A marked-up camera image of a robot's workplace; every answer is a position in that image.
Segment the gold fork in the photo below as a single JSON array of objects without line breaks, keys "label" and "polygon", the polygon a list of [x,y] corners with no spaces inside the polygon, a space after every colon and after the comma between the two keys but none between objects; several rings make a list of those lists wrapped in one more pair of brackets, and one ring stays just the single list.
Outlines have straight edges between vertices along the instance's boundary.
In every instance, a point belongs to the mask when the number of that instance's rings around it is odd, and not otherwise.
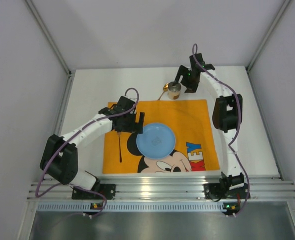
[{"label": "gold fork", "polygon": [[119,142],[119,162],[123,162],[123,157],[122,157],[122,143],[121,143],[121,135],[122,133],[120,131],[117,132],[118,136],[118,142]]}]

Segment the gold spoon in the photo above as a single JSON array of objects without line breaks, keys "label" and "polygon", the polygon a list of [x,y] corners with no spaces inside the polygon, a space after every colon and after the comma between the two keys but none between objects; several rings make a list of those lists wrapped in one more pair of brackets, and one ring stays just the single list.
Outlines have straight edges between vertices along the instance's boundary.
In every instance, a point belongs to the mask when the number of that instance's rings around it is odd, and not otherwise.
[{"label": "gold spoon", "polygon": [[160,97],[157,99],[157,101],[160,101],[163,97],[163,95],[168,91],[169,89],[169,84],[167,83],[164,87],[163,87],[163,92],[162,94],[160,95]]}]

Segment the blue plate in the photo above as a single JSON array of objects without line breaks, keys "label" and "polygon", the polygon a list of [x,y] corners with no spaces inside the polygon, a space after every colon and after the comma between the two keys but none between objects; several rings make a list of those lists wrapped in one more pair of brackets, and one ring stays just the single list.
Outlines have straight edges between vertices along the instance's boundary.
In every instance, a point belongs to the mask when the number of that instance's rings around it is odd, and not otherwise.
[{"label": "blue plate", "polygon": [[176,148],[174,131],[163,123],[151,123],[143,127],[143,133],[138,134],[136,145],[139,152],[152,160],[168,157]]}]

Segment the orange Mickey Mouse placemat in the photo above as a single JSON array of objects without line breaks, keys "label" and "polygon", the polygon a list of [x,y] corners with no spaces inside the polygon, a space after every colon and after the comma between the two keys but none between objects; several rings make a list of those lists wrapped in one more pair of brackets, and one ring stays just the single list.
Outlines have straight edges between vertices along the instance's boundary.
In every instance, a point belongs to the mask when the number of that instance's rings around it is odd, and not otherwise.
[{"label": "orange Mickey Mouse placemat", "polygon": [[151,159],[138,150],[135,134],[122,133],[120,163],[118,135],[107,133],[104,174],[190,174],[221,169],[206,100],[142,101],[137,110],[145,113],[145,126],[161,123],[173,130],[175,150],[164,159]]}]

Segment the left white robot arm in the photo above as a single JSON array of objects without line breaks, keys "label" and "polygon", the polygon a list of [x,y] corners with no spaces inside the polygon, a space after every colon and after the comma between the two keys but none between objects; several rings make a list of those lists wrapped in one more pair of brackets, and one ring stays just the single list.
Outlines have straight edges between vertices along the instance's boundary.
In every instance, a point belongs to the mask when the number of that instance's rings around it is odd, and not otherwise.
[{"label": "left white robot arm", "polygon": [[63,136],[52,135],[46,143],[40,169],[62,185],[72,185],[94,191],[99,179],[79,167],[79,149],[85,148],[99,137],[117,133],[142,134],[145,113],[137,118],[138,101],[121,96],[112,107],[101,109],[94,118]]}]

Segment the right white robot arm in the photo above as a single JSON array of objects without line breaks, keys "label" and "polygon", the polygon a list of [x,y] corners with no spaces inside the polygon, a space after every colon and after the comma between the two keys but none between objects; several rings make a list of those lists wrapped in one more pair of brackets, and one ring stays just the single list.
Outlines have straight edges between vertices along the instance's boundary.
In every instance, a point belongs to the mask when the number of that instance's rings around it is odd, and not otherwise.
[{"label": "right white robot arm", "polygon": [[245,177],[236,147],[243,121],[243,97],[219,80],[215,67],[206,64],[201,53],[191,55],[189,60],[190,68],[181,65],[174,84],[184,86],[186,94],[195,94],[199,87],[204,87],[215,100],[212,122],[222,137],[223,161],[227,165],[221,172],[219,182],[225,192],[243,188]]}]

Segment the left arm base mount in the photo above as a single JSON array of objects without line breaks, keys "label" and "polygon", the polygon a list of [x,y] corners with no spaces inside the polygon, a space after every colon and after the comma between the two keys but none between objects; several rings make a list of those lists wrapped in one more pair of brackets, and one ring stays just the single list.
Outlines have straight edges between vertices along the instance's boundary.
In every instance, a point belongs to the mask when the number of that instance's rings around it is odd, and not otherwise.
[{"label": "left arm base mount", "polygon": [[[99,186],[92,189],[92,192],[99,193],[107,200],[113,200],[116,195],[116,185],[115,184],[100,184]],[[100,195],[89,193],[87,191],[81,190],[79,188],[73,188],[72,197],[73,200],[102,200]]]}]

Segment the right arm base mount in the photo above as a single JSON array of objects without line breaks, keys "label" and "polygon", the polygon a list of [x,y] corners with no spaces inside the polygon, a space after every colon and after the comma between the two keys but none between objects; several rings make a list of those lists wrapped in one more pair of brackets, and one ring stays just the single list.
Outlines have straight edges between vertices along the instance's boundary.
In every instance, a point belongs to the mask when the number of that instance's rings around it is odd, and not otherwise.
[{"label": "right arm base mount", "polygon": [[219,202],[220,200],[245,200],[249,193],[248,185],[244,187],[225,190],[219,183],[209,183],[204,185],[204,194],[207,200]]}]

